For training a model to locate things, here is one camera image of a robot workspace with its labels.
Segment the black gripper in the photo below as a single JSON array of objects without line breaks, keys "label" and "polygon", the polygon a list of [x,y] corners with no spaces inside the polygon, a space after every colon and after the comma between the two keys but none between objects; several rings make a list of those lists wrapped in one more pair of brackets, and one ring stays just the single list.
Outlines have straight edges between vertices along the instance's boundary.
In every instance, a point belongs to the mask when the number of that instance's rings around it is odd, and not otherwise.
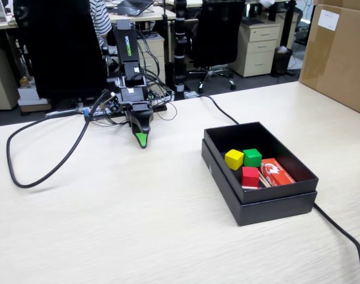
[{"label": "black gripper", "polygon": [[150,109],[146,87],[121,88],[119,93],[119,110],[130,111],[129,120],[132,132],[141,148],[146,148],[150,123],[154,112]]}]

